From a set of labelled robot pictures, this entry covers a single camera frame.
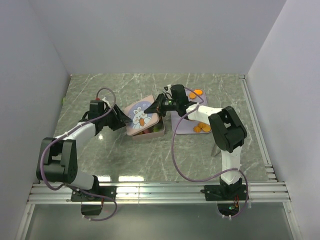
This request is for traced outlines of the silver tin lid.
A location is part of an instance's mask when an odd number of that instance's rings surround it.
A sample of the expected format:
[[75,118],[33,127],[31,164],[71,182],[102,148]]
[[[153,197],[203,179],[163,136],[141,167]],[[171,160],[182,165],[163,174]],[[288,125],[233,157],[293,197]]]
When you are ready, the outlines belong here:
[[128,136],[134,136],[143,132],[159,122],[160,117],[157,113],[145,113],[145,110],[150,107],[154,101],[154,97],[149,95],[124,109],[123,112],[125,115],[131,119],[131,122],[126,124],[126,133]]

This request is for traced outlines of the green round cookie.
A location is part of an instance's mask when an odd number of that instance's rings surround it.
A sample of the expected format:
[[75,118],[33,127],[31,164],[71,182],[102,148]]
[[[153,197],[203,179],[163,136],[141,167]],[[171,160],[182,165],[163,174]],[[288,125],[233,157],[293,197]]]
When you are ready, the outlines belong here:
[[155,126],[153,127],[153,131],[154,131],[154,132],[159,132],[160,130],[161,130],[161,128],[160,128],[159,126],[156,126],[156,125],[155,125]]

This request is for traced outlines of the pink round cookie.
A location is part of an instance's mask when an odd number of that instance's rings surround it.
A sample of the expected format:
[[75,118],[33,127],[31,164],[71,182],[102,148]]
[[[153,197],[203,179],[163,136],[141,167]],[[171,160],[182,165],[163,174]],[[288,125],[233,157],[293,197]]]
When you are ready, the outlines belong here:
[[145,130],[143,131],[144,134],[149,134],[150,132],[151,132],[151,131],[150,131],[149,128],[147,128],[147,129],[145,129]]

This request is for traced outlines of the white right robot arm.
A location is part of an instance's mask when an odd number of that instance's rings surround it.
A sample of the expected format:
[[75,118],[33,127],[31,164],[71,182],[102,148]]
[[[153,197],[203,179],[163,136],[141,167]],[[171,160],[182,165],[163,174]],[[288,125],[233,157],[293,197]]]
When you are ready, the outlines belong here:
[[210,126],[214,143],[220,149],[222,159],[222,171],[205,179],[191,179],[185,176],[179,169],[175,160],[174,141],[177,128],[174,129],[171,140],[171,157],[178,174],[185,180],[201,183],[220,177],[223,185],[220,194],[226,200],[231,200],[238,193],[236,184],[241,184],[241,179],[246,179],[241,171],[241,151],[247,137],[247,130],[240,120],[235,109],[231,106],[224,108],[202,105],[201,96],[196,95],[200,102],[190,101],[182,84],[167,85],[165,92],[157,96],[156,100],[144,112],[146,114],[158,114],[165,117],[167,112],[176,112],[180,119],[198,121]]

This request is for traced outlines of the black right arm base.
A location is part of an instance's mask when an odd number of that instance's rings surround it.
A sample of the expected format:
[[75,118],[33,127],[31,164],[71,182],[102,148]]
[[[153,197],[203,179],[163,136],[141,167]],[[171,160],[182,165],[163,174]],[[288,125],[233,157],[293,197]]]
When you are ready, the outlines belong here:
[[223,218],[237,217],[248,205],[249,190],[245,184],[205,185],[200,192],[207,202],[217,202]]

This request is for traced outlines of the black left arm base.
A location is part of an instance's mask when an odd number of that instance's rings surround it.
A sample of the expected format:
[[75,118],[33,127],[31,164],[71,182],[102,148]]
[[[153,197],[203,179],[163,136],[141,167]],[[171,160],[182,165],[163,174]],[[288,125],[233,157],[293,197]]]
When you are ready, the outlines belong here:
[[[84,218],[93,222],[101,222],[112,218],[118,210],[116,202],[117,187],[98,186],[97,189],[82,190],[73,189],[70,201],[72,203],[80,203],[80,211]],[[114,204],[113,212],[106,217],[97,218],[103,211],[105,203]]]

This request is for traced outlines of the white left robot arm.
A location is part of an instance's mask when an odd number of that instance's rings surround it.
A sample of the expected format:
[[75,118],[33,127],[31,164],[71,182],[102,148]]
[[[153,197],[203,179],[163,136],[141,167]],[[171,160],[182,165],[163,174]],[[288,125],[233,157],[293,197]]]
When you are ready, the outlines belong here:
[[46,182],[62,183],[78,189],[89,201],[100,197],[98,178],[78,169],[78,151],[104,127],[115,131],[132,120],[105,99],[91,100],[89,110],[70,131],[57,137],[46,137],[40,145],[36,177]]

